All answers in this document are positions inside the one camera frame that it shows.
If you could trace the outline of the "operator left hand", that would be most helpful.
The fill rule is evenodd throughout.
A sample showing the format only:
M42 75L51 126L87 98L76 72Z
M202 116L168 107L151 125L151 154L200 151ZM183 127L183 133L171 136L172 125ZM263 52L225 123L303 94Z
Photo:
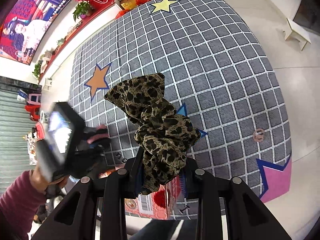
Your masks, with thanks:
M48 182L42 175L38 164L29 172L29 180L31 185L40 193L44 193L49 185L58 185L59 188L65 187L68 178L69 176L64 176L63 178L60 178L56 181Z

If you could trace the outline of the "maroon sleeved forearm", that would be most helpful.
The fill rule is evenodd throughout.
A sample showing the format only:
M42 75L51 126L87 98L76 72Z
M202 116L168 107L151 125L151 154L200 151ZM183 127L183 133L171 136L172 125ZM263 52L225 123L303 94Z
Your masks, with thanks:
M1 218L18 239L28 239L33 217L46 202L45 194L35 189L30 178L30 171L22 172L1 195Z

